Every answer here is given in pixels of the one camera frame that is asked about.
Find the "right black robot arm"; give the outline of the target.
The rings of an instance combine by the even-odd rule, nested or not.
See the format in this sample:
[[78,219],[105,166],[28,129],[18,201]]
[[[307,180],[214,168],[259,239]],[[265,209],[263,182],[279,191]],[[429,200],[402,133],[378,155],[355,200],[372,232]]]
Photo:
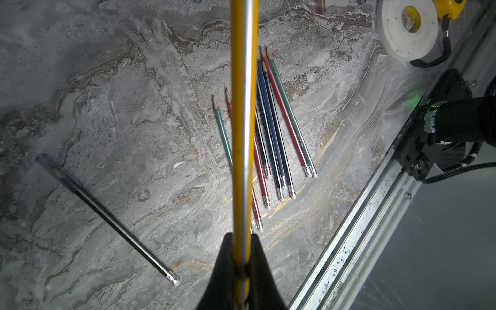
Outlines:
[[459,163],[431,178],[421,178],[424,184],[437,183],[470,171],[494,168],[495,163],[472,165],[484,142],[495,145],[495,79],[489,83],[483,97],[439,102],[424,115],[424,131],[435,143],[473,143],[471,151]]

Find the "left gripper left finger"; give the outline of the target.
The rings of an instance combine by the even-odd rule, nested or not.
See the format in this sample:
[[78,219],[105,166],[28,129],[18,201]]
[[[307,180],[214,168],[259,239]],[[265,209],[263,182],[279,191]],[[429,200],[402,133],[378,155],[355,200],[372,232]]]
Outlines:
[[225,234],[220,247],[214,269],[197,309],[235,308],[233,263],[233,234]]

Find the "yellow pencil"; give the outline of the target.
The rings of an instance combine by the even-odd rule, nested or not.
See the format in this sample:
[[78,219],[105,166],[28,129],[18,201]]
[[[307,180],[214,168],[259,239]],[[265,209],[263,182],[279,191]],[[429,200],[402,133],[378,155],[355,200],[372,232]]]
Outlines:
[[231,2],[233,263],[235,309],[248,308],[258,2]]

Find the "red pencil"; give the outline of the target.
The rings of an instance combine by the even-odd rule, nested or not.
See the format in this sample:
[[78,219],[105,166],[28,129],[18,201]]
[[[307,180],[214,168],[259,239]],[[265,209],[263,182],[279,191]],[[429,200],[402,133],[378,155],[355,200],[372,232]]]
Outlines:
[[[228,114],[229,114],[229,119],[232,123],[233,121],[233,111],[232,111],[232,106],[231,106],[231,95],[229,94],[229,91],[228,91],[228,88],[227,86],[224,87],[225,88],[225,96],[226,96],[226,106],[227,106],[227,111],[228,111]],[[262,233],[264,230],[264,225],[263,225],[263,222],[262,222],[262,219],[261,219],[261,214],[260,214],[260,208],[259,208],[259,205],[258,205],[258,200],[257,200],[257,196],[256,196],[256,193],[255,193],[255,190],[254,188],[252,187],[251,188],[251,196],[252,196],[252,210],[253,210],[253,216],[254,216],[254,220],[255,220],[255,223],[257,225],[257,229]]]
[[259,148],[258,148],[258,143],[255,140],[254,141],[254,161],[257,169],[257,174],[258,174],[258,179],[259,179],[259,184],[260,184],[260,190],[262,193],[262,199],[263,199],[263,204],[265,205],[266,209],[269,209],[271,207],[271,202],[269,199],[269,195],[267,192],[267,186],[266,186],[266,180],[263,172],[263,165],[262,161],[260,159],[260,153],[259,153]]
[[290,135],[290,137],[291,137],[291,139],[293,141],[293,145],[294,145],[295,151],[296,151],[296,153],[297,153],[297,155],[299,157],[301,166],[303,167],[306,176],[309,177],[309,178],[311,178],[312,175],[311,175],[310,167],[309,167],[309,165],[306,162],[306,159],[304,157],[302,148],[301,148],[300,143],[298,141],[298,138],[297,138],[297,135],[296,135],[296,132],[295,132],[293,123],[292,123],[292,121],[290,119],[289,112],[288,112],[288,110],[287,110],[287,108],[285,106],[285,101],[284,101],[284,98],[283,98],[283,95],[282,95],[282,84],[279,82],[278,78],[276,77],[275,71],[272,69],[272,65],[270,63],[270,59],[269,59],[268,53],[266,52],[266,50],[262,46],[259,46],[259,49],[260,49],[260,54],[261,54],[261,58],[262,58],[262,61],[263,61],[263,65],[266,68],[266,71],[268,73],[269,80],[270,80],[271,85],[273,87],[273,90],[274,90],[276,99],[277,99],[277,101],[279,103],[280,110],[282,111],[282,115],[284,117],[286,126],[288,128],[289,135]]

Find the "green pencil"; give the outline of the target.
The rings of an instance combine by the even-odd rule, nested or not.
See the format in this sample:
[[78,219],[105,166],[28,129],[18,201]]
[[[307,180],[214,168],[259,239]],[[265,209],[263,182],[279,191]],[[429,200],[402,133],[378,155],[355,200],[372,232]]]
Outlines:
[[229,164],[229,168],[232,170],[233,169],[232,150],[231,150],[231,146],[229,143],[229,138],[227,136],[226,128],[225,128],[225,125],[223,123],[222,113],[221,113],[221,110],[218,106],[217,100],[214,97],[214,95],[212,95],[212,102],[213,102],[213,109],[214,109],[214,114],[216,117],[216,122],[218,125],[218,130],[220,132],[221,140],[223,143],[223,148],[224,148],[224,151],[226,153],[227,162]]
[[304,157],[306,159],[306,162],[307,162],[307,164],[310,167],[312,178],[317,178],[318,177],[318,173],[316,171],[315,164],[312,161],[311,155],[310,155],[309,150],[307,148],[307,145],[306,145],[306,142],[304,140],[304,137],[303,137],[302,131],[300,129],[300,126],[298,124],[297,118],[296,118],[296,116],[295,116],[295,114],[293,112],[293,108],[292,108],[292,106],[290,104],[288,95],[287,95],[287,93],[286,93],[286,91],[284,89],[283,82],[282,82],[281,76],[280,76],[280,74],[278,72],[277,66],[276,66],[276,64],[275,64],[275,62],[274,62],[274,60],[273,60],[270,52],[268,51],[267,46],[265,46],[263,48],[268,53],[268,56],[269,56],[269,59],[270,59],[270,63],[272,65],[272,69],[275,71],[276,77],[278,78],[279,82],[282,84],[282,95],[283,95],[283,98],[284,98],[284,101],[285,101],[285,106],[286,106],[286,108],[287,108],[287,110],[289,112],[290,119],[291,119],[291,121],[293,123],[294,130],[296,132],[296,135],[297,135],[298,141],[300,143],[300,146],[302,148],[302,151],[303,151]]

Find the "black pencil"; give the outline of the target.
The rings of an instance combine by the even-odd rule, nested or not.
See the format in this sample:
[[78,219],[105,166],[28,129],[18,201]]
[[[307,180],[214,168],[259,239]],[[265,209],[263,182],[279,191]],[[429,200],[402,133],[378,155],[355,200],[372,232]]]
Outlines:
[[47,154],[36,158],[50,175],[64,185],[71,193],[75,194],[89,206],[101,219],[113,228],[129,245],[131,245],[148,263],[172,284],[178,285],[180,279],[166,267],[156,256],[146,248],[134,235],[132,235],[97,199],[95,199],[76,178],[64,170],[55,160]]

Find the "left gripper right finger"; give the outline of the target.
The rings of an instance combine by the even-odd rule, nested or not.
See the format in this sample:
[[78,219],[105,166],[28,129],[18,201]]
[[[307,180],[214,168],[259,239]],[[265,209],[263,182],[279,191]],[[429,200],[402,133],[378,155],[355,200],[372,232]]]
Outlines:
[[250,288],[249,309],[287,309],[274,281],[262,243],[251,235],[251,257],[248,266]]

